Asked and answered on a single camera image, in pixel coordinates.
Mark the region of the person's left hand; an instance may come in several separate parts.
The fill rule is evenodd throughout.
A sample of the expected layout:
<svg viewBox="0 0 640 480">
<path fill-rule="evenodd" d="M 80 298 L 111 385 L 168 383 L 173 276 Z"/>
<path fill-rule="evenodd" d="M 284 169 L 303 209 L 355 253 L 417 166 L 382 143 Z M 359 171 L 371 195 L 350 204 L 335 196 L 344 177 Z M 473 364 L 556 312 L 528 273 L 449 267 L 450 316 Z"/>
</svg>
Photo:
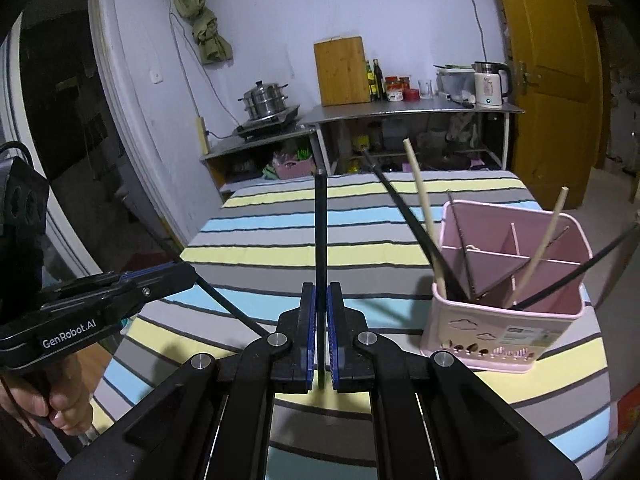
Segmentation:
<svg viewBox="0 0 640 480">
<path fill-rule="evenodd" d="M 76 354 L 50 365 L 47 376 L 49 396 L 42 396 L 23 378 L 1 376 L 1 407 L 17 420 L 29 434 L 40 434 L 34 426 L 37 417 L 45 417 L 64 434 L 78 436 L 91 427 L 93 408 L 89 391 L 82 382 L 81 366 Z"/>
</svg>

